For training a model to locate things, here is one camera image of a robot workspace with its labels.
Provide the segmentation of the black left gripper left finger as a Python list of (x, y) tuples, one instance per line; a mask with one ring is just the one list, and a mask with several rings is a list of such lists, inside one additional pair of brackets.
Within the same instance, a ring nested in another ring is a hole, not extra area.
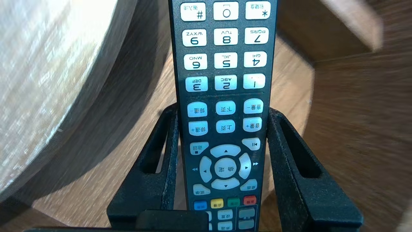
[(161, 113), (137, 160), (107, 207), (112, 229), (132, 230), (145, 210), (172, 210), (176, 185), (178, 106)]

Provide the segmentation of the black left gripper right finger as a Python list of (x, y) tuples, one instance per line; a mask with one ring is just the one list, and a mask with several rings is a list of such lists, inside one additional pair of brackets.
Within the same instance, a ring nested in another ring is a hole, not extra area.
[(358, 232), (364, 217), (286, 116), (269, 109), (267, 142), (284, 232)]

